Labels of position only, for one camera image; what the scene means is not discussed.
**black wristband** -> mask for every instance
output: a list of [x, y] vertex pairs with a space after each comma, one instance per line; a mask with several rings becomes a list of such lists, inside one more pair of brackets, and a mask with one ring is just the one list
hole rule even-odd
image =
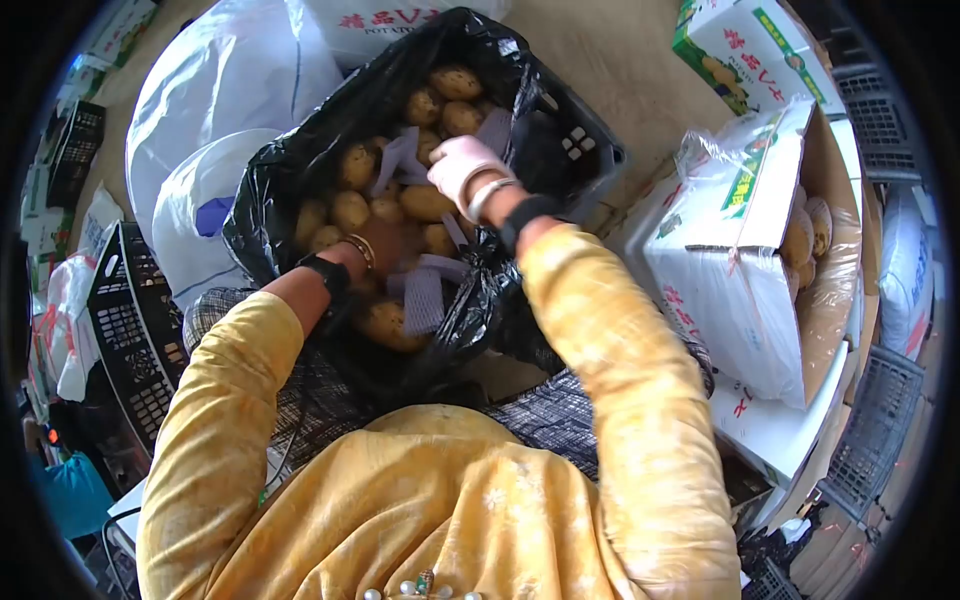
[[534, 194], [514, 208], [503, 221], [500, 239], [510, 254], [516, 254], [516, 240], [528, 223], [537, 217], [559, 217], [564, 214], [560, 202], [552, 196]]

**silver bangle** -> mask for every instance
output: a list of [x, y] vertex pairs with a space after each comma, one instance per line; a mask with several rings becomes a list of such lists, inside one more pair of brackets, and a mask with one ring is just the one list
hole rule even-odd
[[467, 218], [473, 223], [480, 223], [480, 210], [483, 208], [483, 205], [487, 203], [487, 200], [490, 199], [490, 196], [493, 195], [493, 192], [507, 185], [519, 184], [519, 180], [505, 177], [502, 180], [491, 181], [487, 185], [484, 185], [473, 195], [473, 199], [470, 201], [469, 206], [467, 206]]

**hand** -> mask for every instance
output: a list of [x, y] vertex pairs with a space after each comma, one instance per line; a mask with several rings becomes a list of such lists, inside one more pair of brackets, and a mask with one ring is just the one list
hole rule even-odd
[[[394, 225], [377, 217], [369, 218], [356, 234], [370, 244], [376, 260], [373, 271], [381, 278], [393, 273], [402, 262], [419, 256], [424, 244], [423, 236], [416, 225]], [[367, 271], [367, 261], [363, 254], [347, 242], [335, 244], [320, 252], [318, 256], [346, 266], [350, 271], [350, 280], [354, 283]]]
[[430, 160], [433, 167], [426, 174], [427, 178], [468, 219], [470, 202], [482, 187], [471, 184], [476, 176], [484, 175], [487, 182], [516, 177], [493, 150], [472, 135], [446, 140], [430, 153]]
[[27, 446], [27, 451], [36, 452], [37, 444], [43, 445], [46, 442], [43, 427], [37, 424], [31, 415], [24, 417], [21, 424], [23, 426], [23, 443]]
[[373, 271], [381, 278], [395, 273], [399, 265], [416, 259], [425, 245], [416, 224], [394, 225], [376, 217], [368, 219], [357, 235], [370, 242], [376, 256]]

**yellow sleeve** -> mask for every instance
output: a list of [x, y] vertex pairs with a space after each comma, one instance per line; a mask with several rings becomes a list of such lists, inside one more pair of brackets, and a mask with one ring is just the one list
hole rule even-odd
[[540, 328], [592, 400], [604, 531], [628, 575], [658, 600], [739, 598], [696, 361], [594, 236], [553, 228], [520, 270]]
[[136, 540], [147, 600], [203, 597], [257, 509], [276, 393], [303, 345], [280, 298], [257, 292], [204, 336], [156, 439]]

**gold bangle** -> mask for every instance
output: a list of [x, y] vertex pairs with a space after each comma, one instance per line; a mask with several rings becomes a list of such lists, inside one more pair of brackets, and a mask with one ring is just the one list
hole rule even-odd
[[370, 242], [356, 233], [351, 233], [345, 237], [343, 241], [347, 242], [360, 251], [361, 254], [363, 254], [364, 260], [367, 261], [368, 270], [372, 270], [374, 267], [376, 267], [376, 254], [373, 253], [373, 246], [370, 245]]

